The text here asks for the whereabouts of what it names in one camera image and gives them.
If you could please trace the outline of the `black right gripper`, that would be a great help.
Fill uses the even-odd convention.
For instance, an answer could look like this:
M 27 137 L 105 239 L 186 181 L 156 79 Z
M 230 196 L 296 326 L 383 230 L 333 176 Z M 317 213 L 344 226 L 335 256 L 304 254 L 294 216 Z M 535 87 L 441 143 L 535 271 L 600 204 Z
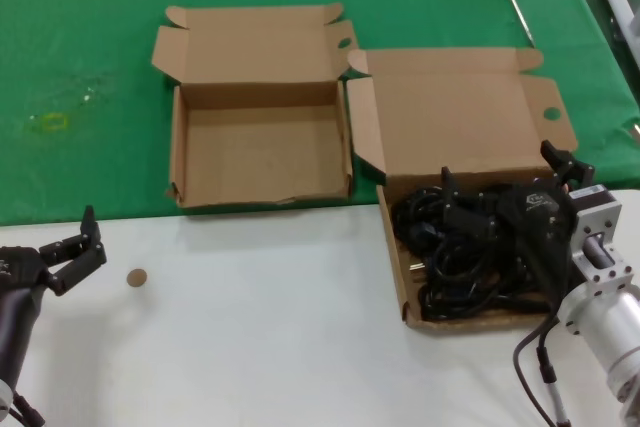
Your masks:
M 465 235 L 491 242 L 497 238 L 497 216 L 500 228 L 514 238 L 516 253 L 531 270 L 550 308 L 557 310 L 571 278 L 569 243 L 575 216 L 568 193 L 592 186 L 595 168 L 549 140 L 541 143 L 541 155 L 559 183 L 499 183 L 492 187 L 497 197 L 481 191 L 465 193 L 449 168 L 443 167 L 442 219 Z

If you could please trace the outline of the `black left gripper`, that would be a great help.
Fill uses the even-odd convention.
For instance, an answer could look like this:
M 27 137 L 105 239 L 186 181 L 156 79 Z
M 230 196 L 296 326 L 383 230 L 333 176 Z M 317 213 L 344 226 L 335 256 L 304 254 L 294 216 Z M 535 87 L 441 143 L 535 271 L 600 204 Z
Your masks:
M 50 274 L 45 261 L 64 264 Z M 80 233 L 39 248 L 1 248 L 1 296 L 38 287 L 50 288 L 57 296 L 66 294 L 107 261 L 94 208 L 87 206 Z

